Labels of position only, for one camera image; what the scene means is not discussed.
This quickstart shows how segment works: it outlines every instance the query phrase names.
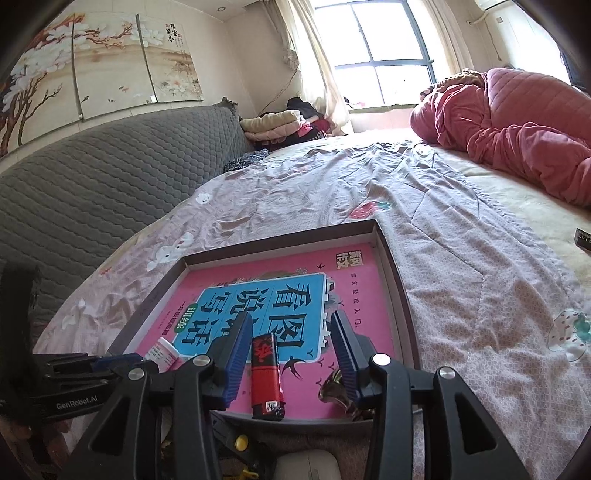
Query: window frame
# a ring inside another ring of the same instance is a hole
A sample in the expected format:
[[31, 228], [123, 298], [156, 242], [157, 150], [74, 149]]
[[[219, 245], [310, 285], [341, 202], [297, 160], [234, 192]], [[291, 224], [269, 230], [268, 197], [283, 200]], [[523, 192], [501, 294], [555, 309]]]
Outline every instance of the window frame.
[[[423, 56], [422, 59], [402, 59], [402, 60], [374, 60], [374, 56], [371, 53], [371, 49], [369, 48], [369, 43], [367, 38], [365, 37], [365, 33], [363, 31], [363, 27], [361, 26], [361, 22], [357, 17], [357, 13], [355, 13], [355, 9], [353, 5], [366, 5], [366, 4], [379, 4], [379, 3], [390, 3], [390, 4], [402, 4], [404, 8], [404, 12], [410, 22], [410, 25], [413, 29], [414, 36], [418, 42], [419, 49], [421, 50], [421, 55]], [[373, 67], [376, 79], [378, 81], [379, 87], [379, 94], [382, 97], [382, 104], [385, 105], [384, 101], [384, 92], [382, 91], [382, 85], [379, 81], [378, 72], [375, 70], [376, 67], [396, 67], [396, 66], [406, 66], [406, 65], [418, 65], [427, 68], [429, 73], [429, 79], [431, 83], [437, 83], [437, 79], [435, 77], [435, 71], [433, 70], [433, 62], [434, 60], [429, 58], [429, 52], [427, 50], [427, 44], [423, 38], [423, 34], [418, 27], [417, 20], [414, 18], [413, 11], [411, 10], [407, 0], [350, 0], [346, 2], [338, 2], [330, 5], [322, 5], [320, 7], [315, 7], [314, 10], [320, 10], [323, 8], [330, 8], [330, 7], [339, 7], [342, 5], [348, 5], [351, 8], [351, 12], [355, 17], [355, 21], [357, 22], [357, 26], [359, 27], [359, 32], [361, 33], [361, 37], [363, 38], [363, 42], [365, 44], [365, 48], [367, 49], [369, 61], [361, 61], [357, 63], [346, 63], [342, 65], [333, 65], [335, 70], [344, 70], [356, 67]]]

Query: blue rectangle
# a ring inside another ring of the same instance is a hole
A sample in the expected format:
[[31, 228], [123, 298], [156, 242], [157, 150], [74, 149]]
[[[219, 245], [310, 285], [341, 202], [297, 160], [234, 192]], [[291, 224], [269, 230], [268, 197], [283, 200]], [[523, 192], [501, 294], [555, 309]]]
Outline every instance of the blue rectangle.
[[254, 323], [253, 336], [275, 332], [280, 362], [290, 357], [316, 361], [326, 330], [325, 291], [323, 273], [209, 287], [173, 345], [183, 356], [206, 353], [212, 340], [227, 335], [236, 316], [246, 311]]

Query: yellow folded blanket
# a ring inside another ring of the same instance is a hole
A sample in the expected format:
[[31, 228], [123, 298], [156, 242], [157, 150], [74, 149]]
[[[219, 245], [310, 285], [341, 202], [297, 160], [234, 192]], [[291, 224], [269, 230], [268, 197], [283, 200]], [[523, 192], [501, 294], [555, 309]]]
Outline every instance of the yellow folded blanket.
[[258, 134], [273, 130], [281, 125], [290, 124], [300, 117], [299, 110], [285, 110], [279, 113], [269, 113], [260, 118], [244, 118], [240, 122], [240, 126], [245, 132], [252, 132]]

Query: swallow illustration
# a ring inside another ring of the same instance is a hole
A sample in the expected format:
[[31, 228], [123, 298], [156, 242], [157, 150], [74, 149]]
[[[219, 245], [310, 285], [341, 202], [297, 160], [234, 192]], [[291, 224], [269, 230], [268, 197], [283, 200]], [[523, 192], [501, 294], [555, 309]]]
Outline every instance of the swallow illustration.
[[287, 361], [287, 363], [285, 363], [285, 365], [283, 365], [283, 370], [281, 370], [281, 375], [283, 374], [283, 372], [286, 369], [290, 369], [290, 372], [293, 374], [294, 377], [303, 380], [303, 378], [301, 377], [301, 375], [297, 372], [296, 370], [296, 363], [297, 362], [305, 362], [305, 360], [302, 360], [301, 358], [293, 358], [290, 355], [290, 359]]

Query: pink bed sheet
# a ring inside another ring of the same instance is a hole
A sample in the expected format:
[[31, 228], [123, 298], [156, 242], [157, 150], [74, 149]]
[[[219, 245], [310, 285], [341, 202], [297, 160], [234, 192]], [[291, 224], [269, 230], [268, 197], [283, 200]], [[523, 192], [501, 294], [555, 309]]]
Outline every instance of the pink bed sheet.
[[411, 115], [423, 140], [591, 206], [591, 99], [539, 73], [492, 69], [484, 88], [434, 92]]

